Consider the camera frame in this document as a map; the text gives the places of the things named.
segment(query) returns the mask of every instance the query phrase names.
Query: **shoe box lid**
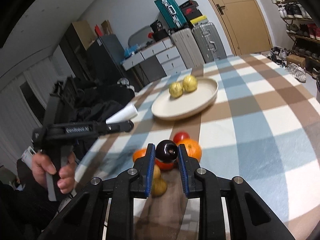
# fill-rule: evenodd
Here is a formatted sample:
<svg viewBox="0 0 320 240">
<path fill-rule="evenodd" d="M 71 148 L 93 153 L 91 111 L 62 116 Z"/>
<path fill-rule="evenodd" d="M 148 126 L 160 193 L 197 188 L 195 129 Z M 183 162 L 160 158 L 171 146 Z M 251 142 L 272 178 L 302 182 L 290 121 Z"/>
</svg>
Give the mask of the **shoe box lid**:
<svg viewBox="0 0 320 240">
<path fill-rule="evenodd" d="M 290 63 L 295 63 L 297 65 L 300 65 L 301 68 L 304 68 L 306 66 L 306 59 L 303 57 L 299 57 L 297 55 L 291 54 L 291 55 L 287 56 L 287 66 Z"/>
</svg>

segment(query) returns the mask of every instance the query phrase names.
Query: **hand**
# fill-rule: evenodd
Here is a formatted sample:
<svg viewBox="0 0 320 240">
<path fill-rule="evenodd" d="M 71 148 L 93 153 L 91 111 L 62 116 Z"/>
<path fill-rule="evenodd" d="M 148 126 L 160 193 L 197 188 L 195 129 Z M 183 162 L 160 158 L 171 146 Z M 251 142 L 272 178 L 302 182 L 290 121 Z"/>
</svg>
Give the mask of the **hand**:
<svg viewBox="0 0 320 240">
<path fill-rule="evenodd" d="M 59 171 L 59 176 L 61 179 L 58 180 L 58 187 L 63 194 L 69 193 L 73 190 L 75 185 L 75 154 L 72 152 L 69 157 L 69 163 L 62 167 Z M 32 174 L 36 182 L 38 182 L 42 187 L 47 188 L 47 181 L 45 173 L 48 172 L 54 175 L 57 170 L 53 163 L 51 162 L 48 155 L 37 153 L 32 157 Z"/>
</svg>

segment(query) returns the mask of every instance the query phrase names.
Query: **checkered tablecloth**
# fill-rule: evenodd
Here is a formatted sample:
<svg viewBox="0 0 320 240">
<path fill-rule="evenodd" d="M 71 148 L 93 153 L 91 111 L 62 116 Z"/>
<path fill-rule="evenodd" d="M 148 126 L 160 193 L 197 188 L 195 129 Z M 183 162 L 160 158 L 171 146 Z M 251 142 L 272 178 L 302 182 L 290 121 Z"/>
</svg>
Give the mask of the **checkered tablecloth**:
<svg viewBox="0 0 320 240">
<path fill-rule="evenodd" d="M 154 100 L 190 73 L 219 83 L 215 103 L 185 120 L 153 118 Z M 133 102 L 134 130 L 98 139 L 77 168 L 78 186 L 94 176 L 117 176 L 133 166 L 135 150 L 184 130 L 202 147 L 202 167 L 227 179 L 243 177 L 296 239 L 314 229 L 320 219 L 320 104 L 283 68 L 257 54 L 227 58 L 153 82 Z M 199 200 L 184 197 L 178 170 L 162 176 L 168 182 L 162 197 L 134 202 L 135 239 L 197 239 Z"/>
</svg>

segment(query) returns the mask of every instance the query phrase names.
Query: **round plate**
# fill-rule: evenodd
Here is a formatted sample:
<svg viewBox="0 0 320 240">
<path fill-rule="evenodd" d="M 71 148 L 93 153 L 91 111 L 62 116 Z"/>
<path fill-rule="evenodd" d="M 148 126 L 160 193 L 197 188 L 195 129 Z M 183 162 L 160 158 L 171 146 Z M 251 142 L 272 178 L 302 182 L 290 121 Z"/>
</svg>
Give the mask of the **round plate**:
<svg viewBox="0 0 320 240">
<path fill-rule="evenodd" d="M 179 120 L 197 114 L 213 103 L 217 96 L 218 83 L 204 77 L 197 80 L 197 90 L 183 93 L 179 98 L 172 98 L 169 89 L 165 90 L 152 104 L 151 111 L 154 116 L 163 120 Z"/>
</svg>

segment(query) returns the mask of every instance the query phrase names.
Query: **silver suitcase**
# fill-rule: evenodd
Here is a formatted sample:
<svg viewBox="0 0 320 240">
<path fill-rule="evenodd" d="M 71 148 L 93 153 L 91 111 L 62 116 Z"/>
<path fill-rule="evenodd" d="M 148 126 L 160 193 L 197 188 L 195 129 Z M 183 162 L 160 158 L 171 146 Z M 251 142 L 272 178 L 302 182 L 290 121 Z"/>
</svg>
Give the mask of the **silver suitcase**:
<svg viewBox="0 0 320 240">
<path fill-rule="evenodd" d="M 227 58 L 220 36 L 213 23 L 198 25 L 192 29 L 206 63 Z"/>
<path fill-rule="evenodd" d="M 202 67 L 204 59 L 195 38 L 189 28 L 180 30 L 171 35 L 186 68 Z"/>
</svg>

